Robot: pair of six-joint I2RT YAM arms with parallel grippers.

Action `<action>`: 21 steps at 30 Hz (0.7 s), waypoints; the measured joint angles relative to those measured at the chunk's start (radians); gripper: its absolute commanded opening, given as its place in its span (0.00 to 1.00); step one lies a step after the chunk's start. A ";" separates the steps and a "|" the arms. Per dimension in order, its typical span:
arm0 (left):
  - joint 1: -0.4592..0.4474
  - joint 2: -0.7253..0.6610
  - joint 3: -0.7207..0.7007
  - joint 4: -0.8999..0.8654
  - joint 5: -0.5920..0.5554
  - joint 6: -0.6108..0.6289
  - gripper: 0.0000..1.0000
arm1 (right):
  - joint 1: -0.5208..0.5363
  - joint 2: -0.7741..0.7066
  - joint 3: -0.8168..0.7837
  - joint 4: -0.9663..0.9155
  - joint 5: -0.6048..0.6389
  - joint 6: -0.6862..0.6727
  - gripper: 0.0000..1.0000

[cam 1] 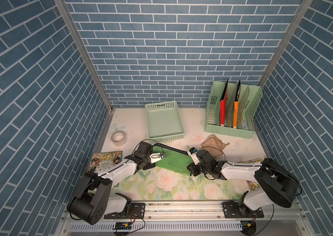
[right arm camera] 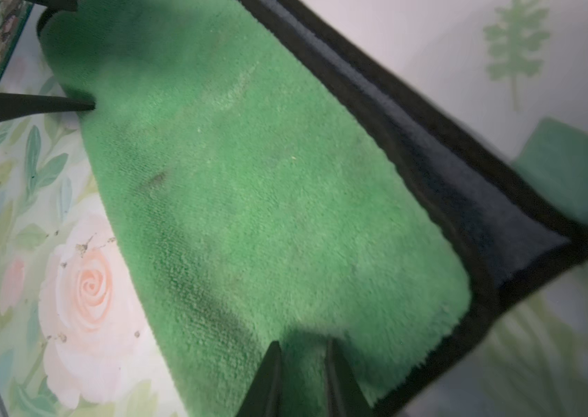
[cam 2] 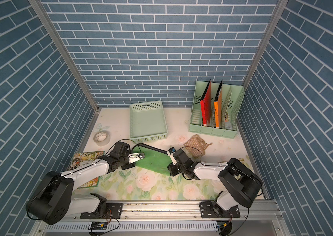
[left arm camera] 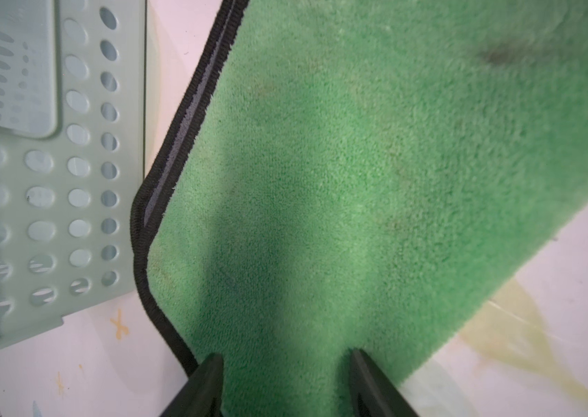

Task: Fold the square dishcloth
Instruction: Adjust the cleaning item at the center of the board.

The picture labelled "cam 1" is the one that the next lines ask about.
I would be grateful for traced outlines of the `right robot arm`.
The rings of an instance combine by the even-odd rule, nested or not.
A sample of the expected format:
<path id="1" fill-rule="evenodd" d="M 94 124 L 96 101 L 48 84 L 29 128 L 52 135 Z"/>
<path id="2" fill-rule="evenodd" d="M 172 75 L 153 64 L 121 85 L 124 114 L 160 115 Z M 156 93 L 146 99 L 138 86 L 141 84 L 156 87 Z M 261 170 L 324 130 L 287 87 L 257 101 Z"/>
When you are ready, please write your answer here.
<path id="1" fill-rule="evenodd" d="M 290 208 L 300 187 L 298 179 L 271 158 L 257 164 L 235 164 L 217 161 L 208 151 L 191 148 L 187 155 L 193 163 L 187 169 L 193 176 L 210 175 L 214 180 L 245 180 L 257 183 L 260 187 L 244 192 L 240 204 L 249 210 L 277 204 Z"/>

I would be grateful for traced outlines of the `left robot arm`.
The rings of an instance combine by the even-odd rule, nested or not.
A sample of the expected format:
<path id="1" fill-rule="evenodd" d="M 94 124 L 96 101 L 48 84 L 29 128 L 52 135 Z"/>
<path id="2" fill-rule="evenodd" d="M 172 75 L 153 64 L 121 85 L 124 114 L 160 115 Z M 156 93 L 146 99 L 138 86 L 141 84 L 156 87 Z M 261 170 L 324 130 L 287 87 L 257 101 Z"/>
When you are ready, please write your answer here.
<path id="1" fill-rule="evenodd" d="M 67 204 L 71 218 L 94 225 L 106 215 L 130 217 L 132 199 L 120 193 L 111 196 L 111 189 L 140 170 L 154 168 L 156 162 L 166 158 L 164 150 L 154 153 L 153 147 L 142 141 L 115 167 L 99 173 L 95 173 L 94 168 L 86 172 Z"/>

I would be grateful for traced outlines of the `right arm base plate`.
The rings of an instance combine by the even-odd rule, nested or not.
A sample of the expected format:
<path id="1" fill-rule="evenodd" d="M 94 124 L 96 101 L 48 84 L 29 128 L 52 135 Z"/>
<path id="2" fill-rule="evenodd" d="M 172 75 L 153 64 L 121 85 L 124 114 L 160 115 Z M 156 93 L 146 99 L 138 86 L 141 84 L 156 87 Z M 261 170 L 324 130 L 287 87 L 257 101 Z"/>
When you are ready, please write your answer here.
<path id="1" fill-rule="evenodd" d="M 245 204 L 237 201 L 227 201 L 222 203 L 225 218 L 264 218 L 261 208 L 251 210 Z"/>

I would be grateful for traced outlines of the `green and grey dishcloth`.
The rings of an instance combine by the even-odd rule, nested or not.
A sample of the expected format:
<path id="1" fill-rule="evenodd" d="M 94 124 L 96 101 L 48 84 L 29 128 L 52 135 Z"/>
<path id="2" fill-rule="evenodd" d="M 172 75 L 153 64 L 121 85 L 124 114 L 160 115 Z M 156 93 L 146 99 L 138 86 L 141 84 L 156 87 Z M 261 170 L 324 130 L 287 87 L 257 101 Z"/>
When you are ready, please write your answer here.
<path id="1" fill-rule="evenodd" d="M 191 176 L 191 171 L 188 169 L 188 166 L 194 164 L 194 162 L 186 151 L 178 152 L 175 148 L 166 145 L 163 145 L 163 147 L 161 147 L 160 144 L 153 145 L 153 153 L 159 153 L 162 151 L 166 157 L 157 161 L 155 163 L 156 167 L 176 172 L 181 175 Z"/>

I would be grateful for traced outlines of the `brown striped dishcloth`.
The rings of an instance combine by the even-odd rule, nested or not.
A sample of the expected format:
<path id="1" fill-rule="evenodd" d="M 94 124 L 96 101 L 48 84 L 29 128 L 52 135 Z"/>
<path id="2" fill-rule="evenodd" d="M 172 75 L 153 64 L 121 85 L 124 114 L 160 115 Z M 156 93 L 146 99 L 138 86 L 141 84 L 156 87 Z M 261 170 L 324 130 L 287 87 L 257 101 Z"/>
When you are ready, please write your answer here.
<path id="1" fill-rule="evenodd" d="M 213 157 L 222 156 L 222 151 L 230 143 L 224 143 L 216 135 L 212 134 L 207 137 L 207 139 L 201 143 L 201 147 L 208 151 Z"/>

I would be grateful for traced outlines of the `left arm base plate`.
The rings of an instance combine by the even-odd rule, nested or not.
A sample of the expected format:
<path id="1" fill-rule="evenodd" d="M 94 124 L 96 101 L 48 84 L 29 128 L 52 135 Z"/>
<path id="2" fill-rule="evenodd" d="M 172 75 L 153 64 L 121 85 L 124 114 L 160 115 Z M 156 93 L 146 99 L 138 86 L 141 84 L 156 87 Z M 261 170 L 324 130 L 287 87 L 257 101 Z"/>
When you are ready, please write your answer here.
<path id="1" fill-rule="evenodd" d="M 145 203 L 127 203 L 121 212 L 104 215 L 104 219 L 134 219 L 134 216 L 144 218 Z"/>

